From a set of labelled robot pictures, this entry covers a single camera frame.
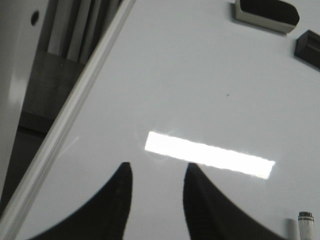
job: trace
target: black object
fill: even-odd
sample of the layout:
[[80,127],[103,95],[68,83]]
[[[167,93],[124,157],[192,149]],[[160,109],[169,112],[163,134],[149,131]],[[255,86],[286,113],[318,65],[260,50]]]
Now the black object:
[[195,163],[189,163],[183,208],[191,240],[284,240],[246,215]]
[[84,206],[32,240],[122,240],[130,211],[132,180],[130,163],[122,163]]
[[294,55],[320,68],[320,36],[306,31],[297,39]]
[[241,21],[289,33],[300,17],[296,8],[280,0],[236,0],[235,17]]

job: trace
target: screw hole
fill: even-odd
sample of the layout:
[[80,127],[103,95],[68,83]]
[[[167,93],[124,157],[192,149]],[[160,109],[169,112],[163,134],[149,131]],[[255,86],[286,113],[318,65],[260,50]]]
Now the screw hole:
[[34,26],[39,20],[39,11],[35,11],[31,16],[31,25]]

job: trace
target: black eraser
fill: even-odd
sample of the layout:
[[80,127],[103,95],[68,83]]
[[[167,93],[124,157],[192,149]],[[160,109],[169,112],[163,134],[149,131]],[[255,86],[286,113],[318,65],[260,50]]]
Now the black eraser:
[[320,36],[308,30],[296,41],[294,55],[320,68]]
[[300,17],[297,9],[280,0],[235,0],[237,20],[281,33],[291,32]]

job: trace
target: white glossy surface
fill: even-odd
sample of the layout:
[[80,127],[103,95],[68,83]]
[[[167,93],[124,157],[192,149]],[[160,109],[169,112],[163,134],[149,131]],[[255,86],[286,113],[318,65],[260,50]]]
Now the white glossy surface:
[[320,33],[320,3],[288,2],[300,23],[285,36],[233,22],[225,0],[137,0],[16,239],[71,214],[121,162],[133,171],[124,238],[189,239],[187,162],[145,151],[150,131],[275,161],[268,179],[201,169],[279,235],[299,239],[286,227],[299,211],[320,230],[320,73],[293,57],[302,33]]
[[[0,197],[48,0],[0,1]],[[39,11],[32,26],[31,17]]]

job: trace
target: marker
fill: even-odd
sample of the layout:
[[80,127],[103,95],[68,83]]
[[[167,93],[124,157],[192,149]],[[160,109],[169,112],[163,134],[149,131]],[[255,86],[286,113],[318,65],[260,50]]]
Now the marker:
[[314,221],[311,212],[299,212],[298,223],[301,240],[316,240]]

